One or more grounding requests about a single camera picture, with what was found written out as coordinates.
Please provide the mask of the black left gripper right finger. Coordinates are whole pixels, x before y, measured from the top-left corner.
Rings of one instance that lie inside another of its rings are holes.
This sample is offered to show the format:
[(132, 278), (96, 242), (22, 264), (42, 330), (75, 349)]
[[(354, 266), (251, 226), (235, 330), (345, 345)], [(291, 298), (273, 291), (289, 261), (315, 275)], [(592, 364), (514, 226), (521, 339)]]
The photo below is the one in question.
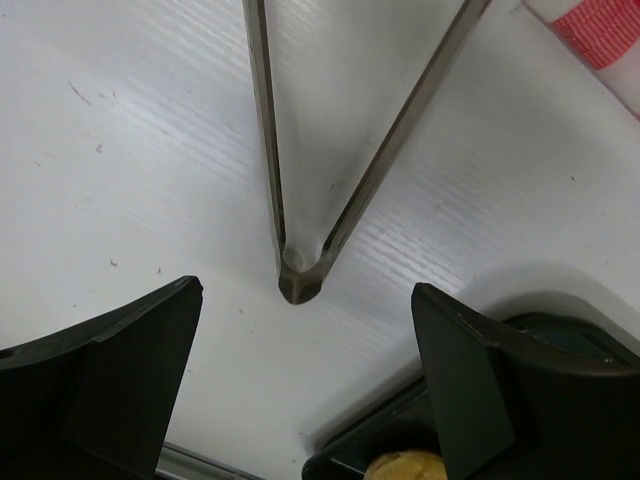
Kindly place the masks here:
[(602, 327), (499, 322), (427, 283), (411, 312), (452, 479), (635, 479), (639, 353)]

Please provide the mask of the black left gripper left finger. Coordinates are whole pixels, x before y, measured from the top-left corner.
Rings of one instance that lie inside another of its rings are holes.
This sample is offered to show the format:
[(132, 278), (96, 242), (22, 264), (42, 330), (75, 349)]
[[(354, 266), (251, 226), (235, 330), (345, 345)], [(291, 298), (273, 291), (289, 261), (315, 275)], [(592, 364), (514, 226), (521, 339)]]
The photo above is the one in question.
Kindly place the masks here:
[(184, 276), (3, 349), (2, 478), (153, 478), (202, 303)]

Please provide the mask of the stainless steel tongs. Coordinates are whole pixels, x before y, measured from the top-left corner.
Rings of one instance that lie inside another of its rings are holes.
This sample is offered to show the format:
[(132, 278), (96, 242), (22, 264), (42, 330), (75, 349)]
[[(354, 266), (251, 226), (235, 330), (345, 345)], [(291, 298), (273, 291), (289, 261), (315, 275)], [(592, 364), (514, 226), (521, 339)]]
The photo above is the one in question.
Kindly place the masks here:
[(247, 1), (278, 288), (321, 291), (487, 10), (484, 1)]

